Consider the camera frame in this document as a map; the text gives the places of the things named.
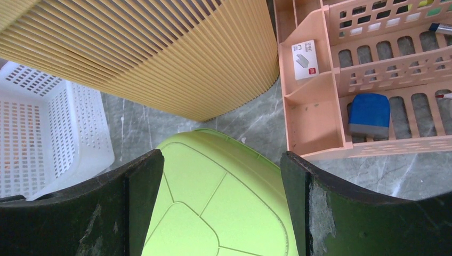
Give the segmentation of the white perforated tray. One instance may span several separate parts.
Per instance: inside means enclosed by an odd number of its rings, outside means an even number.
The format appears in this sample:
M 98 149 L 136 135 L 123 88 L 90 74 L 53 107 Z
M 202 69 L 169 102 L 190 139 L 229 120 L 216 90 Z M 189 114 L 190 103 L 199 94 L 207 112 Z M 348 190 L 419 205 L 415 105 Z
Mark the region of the white perforated tray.
M 114 159 L 98 90 L 12 61 L 1 67 L 1 197 L 35 200 Z

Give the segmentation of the green plastic basin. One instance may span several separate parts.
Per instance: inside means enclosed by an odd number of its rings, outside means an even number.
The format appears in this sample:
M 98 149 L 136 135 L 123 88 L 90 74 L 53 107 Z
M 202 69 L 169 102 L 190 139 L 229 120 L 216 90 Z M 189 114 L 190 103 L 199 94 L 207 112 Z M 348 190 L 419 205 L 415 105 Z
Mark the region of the green plastic basin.
M 143 255 L 298 255 L 276 164 L 210 129 L 158 149 L 164 171 Z

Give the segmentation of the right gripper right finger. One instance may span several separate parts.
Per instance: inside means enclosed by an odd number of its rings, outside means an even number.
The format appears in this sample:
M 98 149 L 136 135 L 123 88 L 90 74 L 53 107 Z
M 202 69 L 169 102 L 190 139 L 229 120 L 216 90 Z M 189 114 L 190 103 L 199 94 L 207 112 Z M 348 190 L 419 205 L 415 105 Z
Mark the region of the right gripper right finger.
M 299 255 L 451 255 L 451 193 L 377 193 L 287 151 L 281 175 Z

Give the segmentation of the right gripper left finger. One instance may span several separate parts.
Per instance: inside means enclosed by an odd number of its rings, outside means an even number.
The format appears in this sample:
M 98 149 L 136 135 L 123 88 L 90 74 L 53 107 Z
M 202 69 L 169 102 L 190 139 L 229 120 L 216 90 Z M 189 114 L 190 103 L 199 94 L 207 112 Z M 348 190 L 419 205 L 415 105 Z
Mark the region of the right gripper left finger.
M 77 185 L 1 199 L 1 255 L 141 255 L 163 176 L 154 149 Z

